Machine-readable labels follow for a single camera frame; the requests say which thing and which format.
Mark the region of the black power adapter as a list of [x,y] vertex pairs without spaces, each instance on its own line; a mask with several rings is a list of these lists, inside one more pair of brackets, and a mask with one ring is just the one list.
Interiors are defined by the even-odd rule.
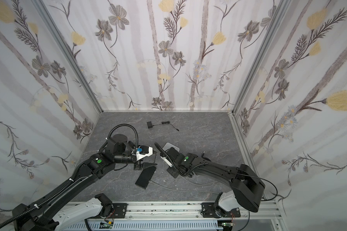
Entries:
[[153,124],[151,121],[147,122],[148,129],[152,129],[155,126],[160,126],[160,125],[171,125],[175,130],[179,131],[179,129],[177,129],[174,125],[172,125],[170,121],[163,121],[160,124]]

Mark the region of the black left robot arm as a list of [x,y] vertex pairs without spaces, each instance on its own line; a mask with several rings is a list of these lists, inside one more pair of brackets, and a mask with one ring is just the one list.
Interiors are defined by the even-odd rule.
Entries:
[[142,162],[143,158],[153,154],[152,147],[139,144],[133,126],[119,124],[109,132],[97,153],[81,162],[69,179],[30,205],[17,206],[12,211],[12,218],[1,223],[0,229],[12,223],[17,231],[54,231],[60,227],[55,215],[81,191],[114,171],[116,164],[133,164],[135,170],[154,166]]

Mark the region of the black network switch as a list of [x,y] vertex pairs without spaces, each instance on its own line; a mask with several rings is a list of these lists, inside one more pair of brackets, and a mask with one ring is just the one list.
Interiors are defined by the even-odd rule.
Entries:
[[157,169],[156,166],[152,166],[152,167],[148,167],[144,169],[141,172],[138,179],[136,180],[135,185],[145,190],[148,187],[148,184],[152,176],[154,175],[156,169]]

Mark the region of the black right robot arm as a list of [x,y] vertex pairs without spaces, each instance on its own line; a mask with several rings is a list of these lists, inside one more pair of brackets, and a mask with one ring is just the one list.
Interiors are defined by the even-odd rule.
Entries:
[[231,189],[235,205],[219,203],[223,209],[230,211],[242,207],[249,212],[257,213],[262,201],[265,184],[256,173],[246,164],[238,167],[221,165],[196,154],[183,155],[173,147],[167,151],[158,143],[154,143],[162,158],[169,165],[167,171],[176,178],[193,177],[194,175],[206,176],[217,182],[223,183]]

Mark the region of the white network switch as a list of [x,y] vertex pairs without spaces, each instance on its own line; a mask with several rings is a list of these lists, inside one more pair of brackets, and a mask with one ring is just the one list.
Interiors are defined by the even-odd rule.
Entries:
[[171,143],[166,143],[166,144],[164,145],[164,147],[163,147],[163,150],[166,151],[166,152],[168,152],[168,150],[171,149],[171,148],[173,148],[173,149],[175,149],[176,151],[180,152],[180,149],[179,149],[178,147],[174,146],[174,145],[171,144]]

